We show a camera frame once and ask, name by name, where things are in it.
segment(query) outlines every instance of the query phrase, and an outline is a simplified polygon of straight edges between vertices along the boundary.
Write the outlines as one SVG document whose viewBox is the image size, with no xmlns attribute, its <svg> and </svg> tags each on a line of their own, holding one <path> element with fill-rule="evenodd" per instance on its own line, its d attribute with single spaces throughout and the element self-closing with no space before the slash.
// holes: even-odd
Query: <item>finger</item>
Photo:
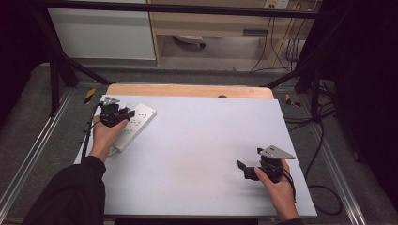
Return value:
<svg viewBox="0 0 398 225">
<path fill-rule="evenodd" d="M 282 162 L 283 168 L 284 168 L 286 171 L 288 171 L 288 172 L 290 173 L 290 167 L 289 167 L 289 165 L 287 164 L 286 160 L 285 160 L 285 159 L 282 159 L 281 162 Z"/>
<path fill-rule="evenodd" d="M 254 171 L 255 171 L 255 174 L 257 175 L 258 179 L 263 183 L 263 185 L 266 188 L 270 188 L 272 181 L 269 180 L 269 177 L 267 176 L 267 174 L 257 167 L 254 168 Z"/>
<path fill-rule="evenodd" d="M 129 121 L 126 119 L 126 120 L 122 120 L 120 123 L 118 123 L 116 126 L 115 126 L 115 128 L 117 129 L 117 130 L 122 130 L 126 125 L 127 125 L 127 123 L 128 123 Z"/>
</svg>

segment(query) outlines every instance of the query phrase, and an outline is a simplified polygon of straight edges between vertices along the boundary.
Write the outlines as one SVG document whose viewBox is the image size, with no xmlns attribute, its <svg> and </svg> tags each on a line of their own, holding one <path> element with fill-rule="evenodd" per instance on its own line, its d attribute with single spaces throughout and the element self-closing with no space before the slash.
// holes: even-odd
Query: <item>metal rail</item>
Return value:
<svg viewBox="0 0 398 225">
<path fill-rule="evenodd" d="M 59 119 L 61 118 L 62 113 L 67 108 L 70 97 L 73 94 L 73 88 L 69 88 L 61 98 L 61 104 L 56 112 L 56 114 L 49 118 L 43 130 L 38 135 L 35 143 L 30 149 L 28 155 L 26 156 L 23 164 L 20 169 L 17 171 L 15 176 L 13 177 L 11 183 L 8 185 L 7 190 L 4 192 L 3 196 L 0 199 L 0 224 L 3 223 L 3 220 L 6 218 L 6 215 L 11 208 L 11 205 L 14 203 L 17 198 L 21 188 L 23 187 L 24 182 L 26 181 L 29 173 L 32 171 L 33 167 L 40 156 L 41 151 L 49 140 L 51 134 L 55 126 L 57 125 Z"/>
</svg>

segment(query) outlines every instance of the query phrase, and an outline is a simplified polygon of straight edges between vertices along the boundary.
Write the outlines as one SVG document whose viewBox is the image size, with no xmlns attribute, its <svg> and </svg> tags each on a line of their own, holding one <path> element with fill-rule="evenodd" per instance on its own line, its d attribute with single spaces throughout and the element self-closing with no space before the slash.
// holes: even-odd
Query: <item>white table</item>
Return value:
<svg viewBox="0 0 398 225">
<path fill-rule="evenodd" d="M 277 100 L 111 97 L 131 108 L 144 103 L 157 110 L 157 116 L 128 149 L 107 159 L 103 177 L 105 215 L 145 218 L 276 215 L 266 189 L 260 182 L 245 180 L 237 160 L 259 166 L 256 148 L 271 144 L 296 155 Z M 298 213 L 302 217 L 316 216 L 298 160 L 287 162 L 297 190 Z"/>
</svg>

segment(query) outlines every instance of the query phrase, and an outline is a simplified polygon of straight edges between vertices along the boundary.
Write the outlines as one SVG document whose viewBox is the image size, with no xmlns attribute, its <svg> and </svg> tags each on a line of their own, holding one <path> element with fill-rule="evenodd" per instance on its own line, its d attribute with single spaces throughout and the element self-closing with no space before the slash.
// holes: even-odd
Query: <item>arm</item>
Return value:
<svg viewBox="0 0 398 225">
<path fill-rule="evenodd" d="M 23 224 L 103 224 L 105 159 L 117 134 L 126 126 L 106 127 L 94 117 L 94 143 L 82 164 L 57 173 L 33 204 Z"/>
<path fill-rule="evenodd" d="M 285 160 L 282 160 L 283 168 L 290 172 L 289 166 Z M 276 184 L 269 180 L 268 176 L 258 168 L 255 168 L 255 173 L 260 181 L 266 187 L 275 207 L 278 217 L 282 222 L 299 218 L 298 211 L 295 206 L 292 187 L 285 177 Z"/>
</svg>

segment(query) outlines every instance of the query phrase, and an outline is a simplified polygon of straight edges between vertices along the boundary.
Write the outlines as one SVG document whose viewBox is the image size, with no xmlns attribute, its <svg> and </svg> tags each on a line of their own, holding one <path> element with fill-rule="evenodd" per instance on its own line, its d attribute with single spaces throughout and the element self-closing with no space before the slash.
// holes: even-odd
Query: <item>hand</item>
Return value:
<svg viewBox="0 0 398 225">
<path fill-rule="evenodd" d="M 100 116 L 96 115 L 93 118 L 94 131 L 93 131 L 93 148 L 91 149 L 90 156 L 99 158 L 105 162 L 109 155 L 109 149 L 116 141 L 117 135 L 127 125 L 128 121 L 123 120 L 114 127 L 106 127 L 100 121 Z"/>
<path fill-rule="evenodd" d="M 282 165 L 285 170 L 290 172 L 289 166 L 284 159 L 282 160 Z M 267 188 L 271 197 L 272 205 L 276 209 L 278 217 L 281 219 L 281 221 L 298 218 L 299 213 L 295 206 L 293 189 L 287 179 L 283 176 L 280 182 L 274 184 L 271 180 L 269 180 L 265 172 L 259 168 L 254 168 L 254 170 L 257 174 L 257 177 Z"/>
</svg>

